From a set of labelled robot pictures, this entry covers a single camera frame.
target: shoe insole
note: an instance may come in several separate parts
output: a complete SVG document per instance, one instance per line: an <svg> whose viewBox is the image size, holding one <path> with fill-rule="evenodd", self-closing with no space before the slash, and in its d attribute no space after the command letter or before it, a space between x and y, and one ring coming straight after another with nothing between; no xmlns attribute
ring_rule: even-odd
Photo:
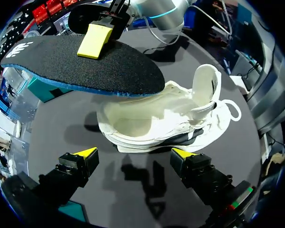
<svg viewBox="0 0 285 228"><path fill-rule="evenodd" d="M162 72L144 54L124 43L109 41L99 59L79 57L83 38L26 38L11 48L1 65L27 70L53 86L90 93L147 96L164 89Z"/></svg>

